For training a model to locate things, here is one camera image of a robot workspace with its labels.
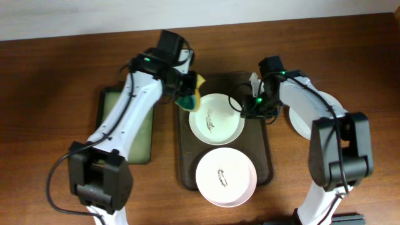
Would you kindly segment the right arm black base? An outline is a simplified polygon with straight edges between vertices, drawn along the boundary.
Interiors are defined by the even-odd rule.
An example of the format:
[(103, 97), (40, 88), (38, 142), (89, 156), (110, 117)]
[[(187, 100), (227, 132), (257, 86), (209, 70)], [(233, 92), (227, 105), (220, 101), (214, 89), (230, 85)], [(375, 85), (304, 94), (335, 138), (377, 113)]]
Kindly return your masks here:
[[(294, 217), (286, 218), (283, 221), (262, 222), (262, 225), (298, 225), (301, 224)], [(366, 220), (362, 214), (338, 214), (332, 217), (332, 225), (366, 225)]]

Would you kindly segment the white plate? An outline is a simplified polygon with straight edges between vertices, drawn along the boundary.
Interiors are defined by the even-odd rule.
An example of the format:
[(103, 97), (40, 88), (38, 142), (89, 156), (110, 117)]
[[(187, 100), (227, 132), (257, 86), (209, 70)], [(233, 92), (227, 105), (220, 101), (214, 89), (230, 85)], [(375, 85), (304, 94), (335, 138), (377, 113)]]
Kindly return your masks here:
[(239, 103), (225, 94), (212, 93), (201, 97), (200, 107), (189, 113), (189, 127), (202, 142), (222, 146), (233, 142), (242, 133), (245, 119), (235, 111)]
[(314, 120), (333, 118), (323, 102), (309, 91), (304, 91), (303, 94), (295, 94), (294, 99), (289, 101), (288, 106), (289, 119), (293, 128), (308, 140), (311, 138), (311, 128)]
[(234, 208), (251, 198), (257, 186), (257, 172), (241, 151), (220, 147), (205, 154), (196, 173), (199, 192), (210, 203)]

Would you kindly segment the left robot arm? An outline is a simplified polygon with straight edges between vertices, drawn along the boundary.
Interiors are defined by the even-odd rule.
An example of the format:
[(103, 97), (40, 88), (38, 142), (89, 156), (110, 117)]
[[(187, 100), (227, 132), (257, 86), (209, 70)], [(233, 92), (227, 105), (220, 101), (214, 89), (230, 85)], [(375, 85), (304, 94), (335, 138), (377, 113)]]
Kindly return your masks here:
[(127, 224), (125, 205), (133, 188), (128, 165), (132, 143), (148, 112), (169, 96), (178, 106), (199, 105), (194, 51), (180, 35), (163, 30), (156, 47), (132, 58), (119, 98), (102, 124), (67, 156), (70, 189), (96, 224)]

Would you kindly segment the yellow green sponge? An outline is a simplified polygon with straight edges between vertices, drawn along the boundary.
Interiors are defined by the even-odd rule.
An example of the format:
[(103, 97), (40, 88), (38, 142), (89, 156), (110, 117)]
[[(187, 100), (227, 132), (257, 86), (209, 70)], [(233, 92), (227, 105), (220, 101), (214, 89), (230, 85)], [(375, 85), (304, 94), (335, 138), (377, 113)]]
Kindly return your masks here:
[(199, 109), (201, 102), (199, 88), (203, 85), (205, 81), (206, 80), (200, 74), (197, 74), (193, 94), (179, 96), (175, 100), (175, 104), (185, 111), (196, 112)]

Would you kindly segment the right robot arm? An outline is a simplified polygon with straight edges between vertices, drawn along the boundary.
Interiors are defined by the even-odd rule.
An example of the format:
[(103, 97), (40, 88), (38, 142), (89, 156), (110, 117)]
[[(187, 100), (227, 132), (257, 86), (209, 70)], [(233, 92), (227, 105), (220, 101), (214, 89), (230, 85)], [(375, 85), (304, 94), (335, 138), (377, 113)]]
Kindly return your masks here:
[(241, 117), (276, 120), (287, 106), (311, 130), (308, 168), (312, 184), (287, 224), (365, 224), (361, 214), (334, 212), (350, 191), (374, 170), (368, 117), (348, 112), (313, 86), (302, 70), (287, 70), (279, 56), (258, 64), (260, 79), (250, 79)]

